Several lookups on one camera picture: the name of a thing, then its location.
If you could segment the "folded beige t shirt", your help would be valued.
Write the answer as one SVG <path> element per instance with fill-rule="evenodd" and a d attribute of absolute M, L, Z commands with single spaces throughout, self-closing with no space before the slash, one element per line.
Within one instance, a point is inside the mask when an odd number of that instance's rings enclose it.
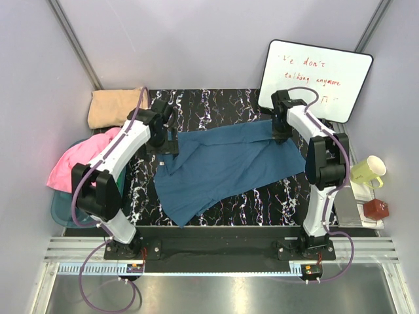
<path fill-rule="evenodd" d="M 90 129 L 122 126 L 128 115 L 137 108 L 149 108 L 149 91 L 147 87 L 133 90 L 97 90 L 92 92 L 88 112 Z"/>

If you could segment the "pink t shirt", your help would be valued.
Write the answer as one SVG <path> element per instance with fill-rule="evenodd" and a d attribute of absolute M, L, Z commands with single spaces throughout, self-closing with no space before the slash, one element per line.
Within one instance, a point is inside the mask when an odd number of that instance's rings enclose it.
<path fill-rule="evenodd" d="M 72 193 L 71 170 L 76 164 L 87 164 L 99 155 L 118 135 L 120 128 L 114 127 L 105 133 L 92 135 L 70 147 L 53 167 L 46 185 L 61 192 Z"/>

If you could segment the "yellow green mug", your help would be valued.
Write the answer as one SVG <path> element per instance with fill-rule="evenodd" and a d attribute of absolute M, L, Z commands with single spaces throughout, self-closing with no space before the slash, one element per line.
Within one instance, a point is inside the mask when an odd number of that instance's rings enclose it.
<path fill-rule="evenodd" d="M 363 161 L 352 166 L 350 180 L 356 184 L 364 184 L 372 189 L 382 188 L 382 177 L 387 169 L 384 162 L 377 156 L 370 155 Z"/>

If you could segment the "red brown box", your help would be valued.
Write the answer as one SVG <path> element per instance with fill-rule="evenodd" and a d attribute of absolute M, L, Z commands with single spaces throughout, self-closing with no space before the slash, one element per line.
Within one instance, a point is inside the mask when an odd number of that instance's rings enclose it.
<path fill-rule="evenodd" d="M 389 216 L 388 204 L 382 200 L 373 199 L 363 204 L 363 214 L 373 220 L 381 220 Z"/>

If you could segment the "grey setup guide booklet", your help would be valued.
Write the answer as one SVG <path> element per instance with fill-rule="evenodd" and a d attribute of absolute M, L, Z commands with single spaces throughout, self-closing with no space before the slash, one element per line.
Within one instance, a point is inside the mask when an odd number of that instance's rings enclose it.
<path fill-rule="evenodd" d="M 345 186 L 335 196 L 334 207 L 340 227 L 357 228 L 362 226 L 353 190 Z"/>

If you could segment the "white whiteboard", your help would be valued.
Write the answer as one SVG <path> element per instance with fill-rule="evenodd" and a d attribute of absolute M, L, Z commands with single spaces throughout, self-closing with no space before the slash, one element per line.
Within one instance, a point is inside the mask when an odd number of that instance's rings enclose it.
<path fill-rule="evenodd" d="M 374 58 L 362 54 L 309 44 L 273 40 L 268 46 L 258 105 L 272 109 L 271 95 L 278 90 L 290 92 L 306 103 L 315 99 L 307 88 L 315 90 L 318 101 L 310 107 L 317 118 L 337 123 L 349 121 Z"/>

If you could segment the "blue t shirt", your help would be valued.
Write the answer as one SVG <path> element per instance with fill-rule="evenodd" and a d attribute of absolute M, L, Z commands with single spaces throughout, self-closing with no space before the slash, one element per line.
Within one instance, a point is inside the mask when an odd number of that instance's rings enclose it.
<path fill-rule="evenodd" d="M 164 213 L 180 227 L 227 197 L 305 168 L 292 139 L 273 139 L 269 120 L 183 132 L 178 145 L 178 155 L 158 156 L 154 184 Z"/>

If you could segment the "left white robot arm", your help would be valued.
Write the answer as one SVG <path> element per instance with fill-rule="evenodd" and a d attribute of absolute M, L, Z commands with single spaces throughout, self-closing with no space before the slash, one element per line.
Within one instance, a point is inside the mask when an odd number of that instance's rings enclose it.
<path fill-rule="evenodd" d="M 118 135 L 87 164 L 77 163 L 71 170 L 71 216 L 79 225 L 76 212 L 82 211 L 93 225 L 105 230 L 112 253 L 134 259 L 145 252 L 140 232 L 122 212 L 122 196 L 117 179 L 137 153 L 174 155 L 179 153 L 176 131 L 170 126 L 172 106 L 161 99 L 149 110 L 135 108 Z"/>

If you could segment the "black marble pattern mat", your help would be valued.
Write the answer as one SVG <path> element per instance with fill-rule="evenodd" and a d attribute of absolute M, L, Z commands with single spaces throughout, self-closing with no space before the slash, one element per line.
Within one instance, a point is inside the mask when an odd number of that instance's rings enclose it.
<path fill-rule="evenodd" d="M 258 89 L 151 90 L 146 104 L 164 99 L 177 112 L 178 131 L 207 130 L 265 120 L 257 108 Z M 136 226 L 172 226 L 155 191 L 159 161 L 153 155 L 132 157 L 125 168 L 123 212 Z M 300 173 L 227 197 L 194 217 L 191 226 L 296 226 L 305 217 L 309 186 Z"/>

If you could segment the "white paper stack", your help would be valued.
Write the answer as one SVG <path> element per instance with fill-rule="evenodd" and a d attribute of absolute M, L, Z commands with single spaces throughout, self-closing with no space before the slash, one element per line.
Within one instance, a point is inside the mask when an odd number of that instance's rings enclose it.
<path fill-rule="evenodd" d="M 373 230 L 383 230 L 384 223 L 382 220 L 367 218 L 363 213 L 363 205 L 374 198 L 373 190 L 364 184 L 355 184 L 352 181 L 350 181 L 350 184 L 357 203 L 357 210 L 361 219 L 362 227 Z"/>

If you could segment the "teal plastic basket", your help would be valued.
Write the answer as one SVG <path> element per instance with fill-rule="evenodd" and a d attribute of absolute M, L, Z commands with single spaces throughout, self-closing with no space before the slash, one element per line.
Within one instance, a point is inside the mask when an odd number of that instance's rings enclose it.
<path fill-rule="evenodd" d="M 71 216 L 72 198 L 71 193 L 54 190 L 50 213 L 57 224 L 66 228 L 79 228 L 79 226 L 73 222 L 73 218 Z M 87 225 L 88 228 L 92 228 L 94 219 L 79 209 L 76 209 L 75 212 L 81 224 Z"/>

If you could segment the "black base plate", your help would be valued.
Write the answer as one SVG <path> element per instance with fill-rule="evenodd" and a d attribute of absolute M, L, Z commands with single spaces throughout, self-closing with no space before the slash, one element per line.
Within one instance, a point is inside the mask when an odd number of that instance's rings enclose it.
<path fill-rule="evenodd" d="M 308 237 L 298 226 L 138 227 L 128 244 L 116 240 L 105 257 L 162 260 L 172 256 L 261 255 L 278 260 L 332 261 L 336 259 L 328 235 Z"/>

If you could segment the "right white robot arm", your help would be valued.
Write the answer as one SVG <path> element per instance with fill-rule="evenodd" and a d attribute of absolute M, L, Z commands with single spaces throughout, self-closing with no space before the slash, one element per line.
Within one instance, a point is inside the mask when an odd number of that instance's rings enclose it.
<path fill-rule="evenodd" d="M 332 252 L 329 221 L 338 191 L 345 187 L 349 173 L 349 139 L 335 133 L 316 118 L 301 99 L 291 99 L 288 90 L 271 95 L 272 133 L 282 144 L 297 131 L 308 144 L 305 176 L 310 184 L 310 199 L 300 234 L 290 253 L 303 259 L 316 259 Z"/>

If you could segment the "aluminium rail frame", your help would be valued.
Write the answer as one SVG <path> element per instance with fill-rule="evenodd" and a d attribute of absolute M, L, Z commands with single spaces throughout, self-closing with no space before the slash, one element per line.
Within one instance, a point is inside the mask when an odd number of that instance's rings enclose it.
<path fill-rule="evenodd" d="M 392 302 L 398 313 L 414 313 L 415 307 L 401 270 L 393 241 L 388 237 L 331 237 L 336 259 L 323 261 L 278 260 L 261 255 L 197 256 L 183 255 L 150 260 L 106 259 L 108 244 L 101 237 L 53 237 L 44 258 L 44 270 L 31 308 L 32 313 L 45 313 L 58 275 L 106 276 L 191 276 L 191 277 L 299 277 L 302 282 L 318 281 L 314 275 L 305 275 L 309 264 L 340 267 L 339 275 L 346 275 L 355 264 L 377 264 L 384 272 Z"/>

